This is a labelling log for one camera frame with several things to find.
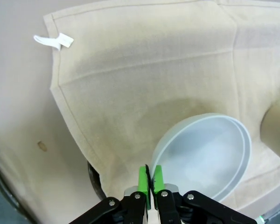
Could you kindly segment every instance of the beige cup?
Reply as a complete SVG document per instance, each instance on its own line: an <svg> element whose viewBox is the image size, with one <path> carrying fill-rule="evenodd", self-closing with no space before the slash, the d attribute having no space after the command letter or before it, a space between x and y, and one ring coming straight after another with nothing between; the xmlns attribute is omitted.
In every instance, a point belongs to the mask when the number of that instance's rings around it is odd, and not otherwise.
<svg viewBox="0 0 280 224"><path fill-rule="evenodd" d="M280 106L272 106L265 114L260 137L280 157Z"/></svg>

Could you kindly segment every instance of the screw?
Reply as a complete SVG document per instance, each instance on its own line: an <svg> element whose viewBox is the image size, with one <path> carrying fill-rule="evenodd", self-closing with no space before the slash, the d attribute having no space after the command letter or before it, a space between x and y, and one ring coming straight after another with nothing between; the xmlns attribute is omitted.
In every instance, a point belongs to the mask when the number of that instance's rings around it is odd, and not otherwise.
<svg viewBox="0 0 280 224"><path fill-rule="evenodd" d="M190 195L187 196L187 198L188 198L189 200L193 200L193 199L194 199L194 195L190 194Z"/></svg>
<svg viewBox="0 0 280 224"><path fill-rule="evenodd" d="M163 196L163 197L167 197L167 196L168 196L168 192L163 191L163 192L161 193L161 196Z"/></svg>
<svg viewBox="0 0 280 224"><path fill-rule="evenodd" d="M110 201L110 202L109 202L109 205L110 205L110 206L114 206L114 205L115 205L115 201Z"/></svg>

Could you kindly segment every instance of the brown stain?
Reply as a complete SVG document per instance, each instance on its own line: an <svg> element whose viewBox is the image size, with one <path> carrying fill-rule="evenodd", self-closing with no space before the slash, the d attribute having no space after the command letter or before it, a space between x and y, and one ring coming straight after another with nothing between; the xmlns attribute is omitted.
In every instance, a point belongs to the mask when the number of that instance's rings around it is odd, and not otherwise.
<svg viewBox="0 0 280 224"><path fill-rule="evenodd" d="M38 143L37 143L37 145L38 145L38 147L42 150L42 151L44 151L44 152L46 152L48 149L47 149L47 147L46 147L46 145L42 142L42 141L39 141Z"/></svg>

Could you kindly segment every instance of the cloth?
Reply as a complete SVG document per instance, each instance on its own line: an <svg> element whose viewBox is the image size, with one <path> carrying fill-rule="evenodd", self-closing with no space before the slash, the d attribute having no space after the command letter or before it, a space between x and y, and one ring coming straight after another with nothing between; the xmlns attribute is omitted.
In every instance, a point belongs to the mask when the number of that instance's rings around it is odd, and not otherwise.
<svg viewBox="0 0 280 224"><path fill-rule="evenodd" d="M252 160L223 201L240 209L280 185L280 158L259 138L280 101L280 3L113 0L44 16L53 50L51 91L108 196L138 182L163 134L207 112L239 119Z"/></svg>

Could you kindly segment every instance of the towel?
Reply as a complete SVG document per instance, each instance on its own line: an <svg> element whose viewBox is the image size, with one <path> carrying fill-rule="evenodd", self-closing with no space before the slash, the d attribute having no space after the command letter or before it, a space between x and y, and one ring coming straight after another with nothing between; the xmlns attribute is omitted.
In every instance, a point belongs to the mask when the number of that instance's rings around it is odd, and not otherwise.
<svg viewBox="0 0 280 224"><path fill-rule="evenodd" d="M170 127L208 112L252 137L248 170L223 203L239 210L280 186L280 158L259 137L280 103L280 3L112 0L44 20L51 38L74 39L53 49L51 91L108 196L137 185Z"/></svg>

